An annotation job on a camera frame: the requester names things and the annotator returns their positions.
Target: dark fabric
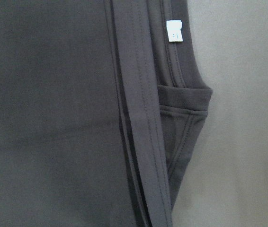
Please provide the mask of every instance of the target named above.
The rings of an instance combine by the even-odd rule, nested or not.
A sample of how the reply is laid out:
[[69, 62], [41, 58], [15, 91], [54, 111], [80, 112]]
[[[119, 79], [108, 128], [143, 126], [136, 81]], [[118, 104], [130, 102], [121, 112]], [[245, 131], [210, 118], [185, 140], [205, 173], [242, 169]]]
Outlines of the dark fabric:
[[[187, 12], [183, 0], [0, 1], [0, 226], [172, 226], [212, 93]], [[168, 42], [169, 19], [184, 42]]]

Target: white tag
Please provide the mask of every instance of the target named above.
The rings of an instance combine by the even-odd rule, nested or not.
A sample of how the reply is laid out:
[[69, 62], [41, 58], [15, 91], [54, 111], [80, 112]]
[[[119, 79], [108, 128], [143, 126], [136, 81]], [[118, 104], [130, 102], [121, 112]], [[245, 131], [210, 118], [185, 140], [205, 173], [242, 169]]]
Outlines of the white tag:
[[182, 42], [181, 35], [182, 22], [181, 20], [167, 20], [167, 31], [169, 42]]

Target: clothing label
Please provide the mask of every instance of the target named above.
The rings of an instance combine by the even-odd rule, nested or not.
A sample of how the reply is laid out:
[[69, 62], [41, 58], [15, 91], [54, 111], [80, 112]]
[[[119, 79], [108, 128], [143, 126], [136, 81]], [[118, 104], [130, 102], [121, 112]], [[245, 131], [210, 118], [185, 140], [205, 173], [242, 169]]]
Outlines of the clothing label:
[[167, 31], [169, 42], [182, 42], [181, 35], [182, 22], [181, 20], [167, 20]]

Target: gray surface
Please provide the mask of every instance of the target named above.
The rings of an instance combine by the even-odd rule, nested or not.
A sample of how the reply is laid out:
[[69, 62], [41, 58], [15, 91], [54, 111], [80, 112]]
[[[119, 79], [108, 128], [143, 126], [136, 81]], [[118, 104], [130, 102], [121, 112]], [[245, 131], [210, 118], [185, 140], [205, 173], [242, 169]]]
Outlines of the gray surface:
[[268, 1], [189, 0], [188, 8], [214, 94], [174, 226], [268, 227]]

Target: size label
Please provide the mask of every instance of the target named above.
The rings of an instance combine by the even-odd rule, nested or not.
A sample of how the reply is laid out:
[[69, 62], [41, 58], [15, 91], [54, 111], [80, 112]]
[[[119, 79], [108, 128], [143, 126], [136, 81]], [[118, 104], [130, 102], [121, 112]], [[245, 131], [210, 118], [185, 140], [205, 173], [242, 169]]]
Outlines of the size label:
[[169, 42], [182, 42], [181, 35], [182, 22], [181, 20], [167, 20], [167, 31]]

